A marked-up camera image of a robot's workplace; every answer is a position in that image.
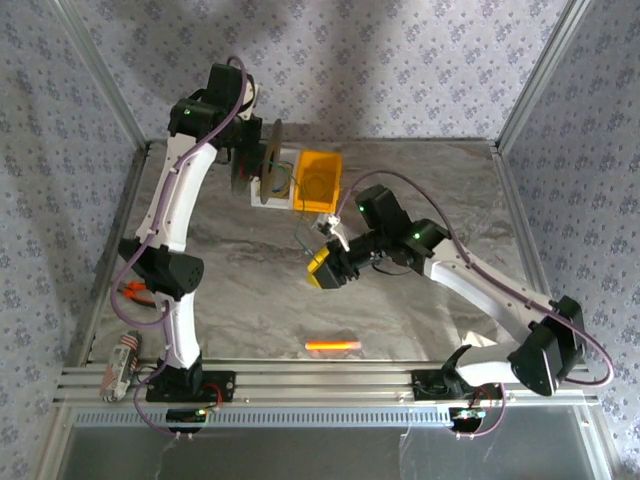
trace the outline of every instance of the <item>gray marble table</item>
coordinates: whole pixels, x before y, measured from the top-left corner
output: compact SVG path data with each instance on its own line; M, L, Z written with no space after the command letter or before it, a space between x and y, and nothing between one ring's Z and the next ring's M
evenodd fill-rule
M488 146L428 141L288 146L342 152L343 188L376 168L409 175L441 203L474 253L525 281ZM146 213L164 153L161 144L152 147L128 220L128 236ZM196 330L203 357L310 358L304 349L308 340L357 338L362 350L349 358L445 360L468 330L492 340L507 338L493 319L465 299L416 274L389 277L370 270L340 290L314 289L305 280L309 257L293 238L299 214L251 207L248 192L243 197L231 194L229 174L229 166L214 164L188 235L187 252L205 261L204 279L196 293ZM437 220L435 211L399 179L375 176L357 191L374 183L392 188L412 218ZM353 202L342 218L353 234L365 230ZM324 239L309 229L312 219L311 214L305 217L300 236L317 249ZM119 261L116 268L122 265ZM121 304L140 321L156 318L153 310L124 298ZM128 329L107 302L90 359L106 360ZM143 332L143 337L143 357L162 352L159 331Z

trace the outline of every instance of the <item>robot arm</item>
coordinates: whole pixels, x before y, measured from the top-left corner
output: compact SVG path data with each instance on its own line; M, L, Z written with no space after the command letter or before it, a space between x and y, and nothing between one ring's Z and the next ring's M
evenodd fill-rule
M185 253L187 229L198 192L221 148L233 149L242 166L248 165L247 170L251 169L247 174L253 173L262 162L262 158L257 160L264 151L260 144L262 120L252 114L257 86L251 76L248 76L244 104L238 115L218 136L193 153L179 170L174 166L230 114L241 91L241 72L229 65L216 64L211 69L207 88L181 99L173 107L169 123L171 136L152 202L135 238L121 240L118 249L128 261L152 234L132 268L145 280L156 308L162 314L169 309L169 317L162 324L169 346L163 377L171 379L172 391L195 395L200 388L200 347L193 305L204 264L201 259ZM167 185L170 173L174 176ZM159 218L154 228L157 212Z
M461 347L445 363L449 381L454 378L471 387L521 382L540 395L555 392L583 355L581 339L552 318L514 301L470 268L446 229L427 219L412 222L389 189L375 185L359 194L356 203L371 231L348 242L348 248L344 239L325 245L308 267L310 283L339 288L359 278L362 268L388 257L462 295L495 318L514 339L491 347ZM539 304L551 305L582 328L580 306L572 299L553 302L465 251L473 263L502 284L526 292Z

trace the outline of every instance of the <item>black disc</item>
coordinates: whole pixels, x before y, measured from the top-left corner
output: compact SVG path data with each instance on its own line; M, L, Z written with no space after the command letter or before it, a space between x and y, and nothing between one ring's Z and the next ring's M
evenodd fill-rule
M274 169L280 162L280 148L282 147L282 120L273 124L271 137L262 157L262 172L260 174L260 202L266 204L273 192Z

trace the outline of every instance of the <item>yellow box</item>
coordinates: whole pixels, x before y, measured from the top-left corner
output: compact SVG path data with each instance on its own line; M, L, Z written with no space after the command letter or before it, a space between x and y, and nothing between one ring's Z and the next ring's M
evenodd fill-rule
M340 196L342 154L303 150L298 160L293 208L306 212L334 213Z

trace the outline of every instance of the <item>patterned wallpaper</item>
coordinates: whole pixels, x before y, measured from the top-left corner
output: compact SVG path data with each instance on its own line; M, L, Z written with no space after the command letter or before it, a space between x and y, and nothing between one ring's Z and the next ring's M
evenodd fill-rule
M149 138L233 52L289 140L496 138L566 0L76 0Z
M134 147L39 0L0 2L0 478L27 478Z
M639 139L640 3L594 0L508 159L554 293L615 361L600 400L640 475Z

